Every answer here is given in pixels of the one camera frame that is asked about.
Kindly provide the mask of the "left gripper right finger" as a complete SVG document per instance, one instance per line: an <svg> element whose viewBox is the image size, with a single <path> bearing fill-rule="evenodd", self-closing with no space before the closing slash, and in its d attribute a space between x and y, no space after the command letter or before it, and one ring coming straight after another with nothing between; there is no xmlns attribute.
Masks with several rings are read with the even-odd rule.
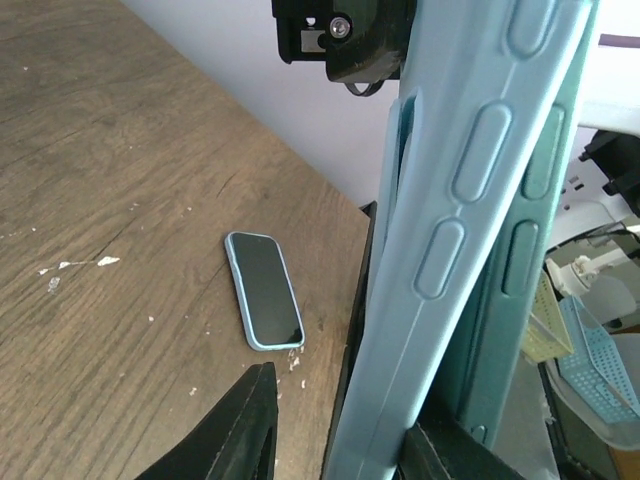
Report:
<svg viewBox="0 0 640 480"><path fill-rule="evenodd" d="M406 432L400 479L523 479L455 423L416 423Z"/></svg>

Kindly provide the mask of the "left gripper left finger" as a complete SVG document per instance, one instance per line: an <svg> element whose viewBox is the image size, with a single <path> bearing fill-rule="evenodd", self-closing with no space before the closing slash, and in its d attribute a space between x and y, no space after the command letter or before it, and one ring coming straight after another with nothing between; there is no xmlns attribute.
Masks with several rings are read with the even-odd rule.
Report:
<svg viewBox="0 0 640 480"><path fill-rule="evenodd" d="M278 402L275 365L254 364L141 479L272 480Z"/></svg>

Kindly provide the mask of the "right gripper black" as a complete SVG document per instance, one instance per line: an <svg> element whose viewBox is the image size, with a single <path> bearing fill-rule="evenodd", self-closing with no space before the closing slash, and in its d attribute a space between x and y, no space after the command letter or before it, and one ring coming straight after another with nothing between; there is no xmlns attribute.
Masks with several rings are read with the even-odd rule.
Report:
<svg viewBox="0 0 640 480"><path fill-rule="evenodd" d="M283 62L322 62L331 82L400 77L414 1L273 0L271 7Z"/></svg>

